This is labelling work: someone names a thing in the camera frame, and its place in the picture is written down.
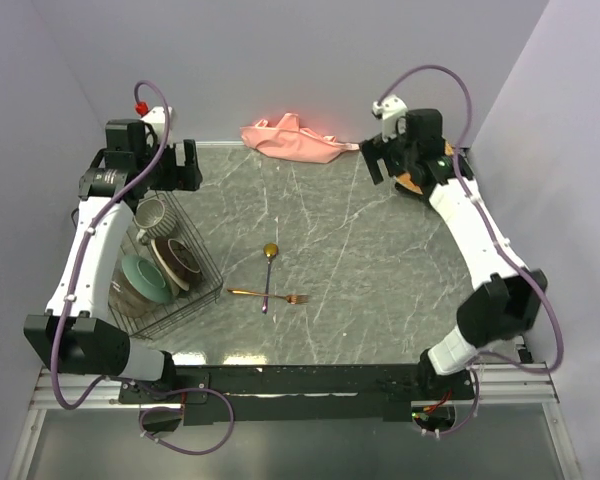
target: pink cloth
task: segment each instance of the pink cloth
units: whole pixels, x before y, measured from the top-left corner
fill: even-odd
[[[270,127],[267,120],[260,120],[241,130],[247,147],[285,160],[329,163],[342,152],[358,150],[355,143],[338,143],[336,137],[323,137],[308,128],[300,128],[300,119],[295,113],[285,114],[275,127]]]

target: cable clip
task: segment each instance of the cable clip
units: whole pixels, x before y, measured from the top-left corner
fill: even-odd
[[[473,203],[474,205],[476,205],[476,204],[478,204],[478,203],[479,203],[479,204],[482,204],[482,203],[484,203],[484,200],[482,199],[482,197],[480,196],[480,194],[479,194],[479,193],[474,193],[473,195],[465,195],[465,196],[466,196],[466,197],[469,199],[469,201],[470,201],[471,203]]]

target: fork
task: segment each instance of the fork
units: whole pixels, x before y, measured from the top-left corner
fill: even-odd
[[[309,301],[309,295],[274,295],[272,293],[259,293],[252,292],[250,290],[240,290],[238,288],[227,288],[227,292],[233,293],[234,295],[252,295],[254,297],[273,297],[273,298],[281,298],[282,300],[286,300],[287,303],[291,305],[302,305]]]

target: brown bowl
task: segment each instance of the brown bowl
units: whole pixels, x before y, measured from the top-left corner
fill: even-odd
[[[151,241],[158,262],[183,290],[202,281],[202,270],[193,253],[179,240],[158,237]]]

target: gray marble table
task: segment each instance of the gray marble table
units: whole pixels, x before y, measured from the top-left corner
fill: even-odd
[[[275,242],[271,290],[307,305],[223,291],[153,341],[181,363],[415,362],[455,324],[471,293],[464,261],[435,211],[374,186],[362,157],[288,162],[244,147],[200,148],[202,188],[178,198],[226,287],[264,289],[262,248]]]

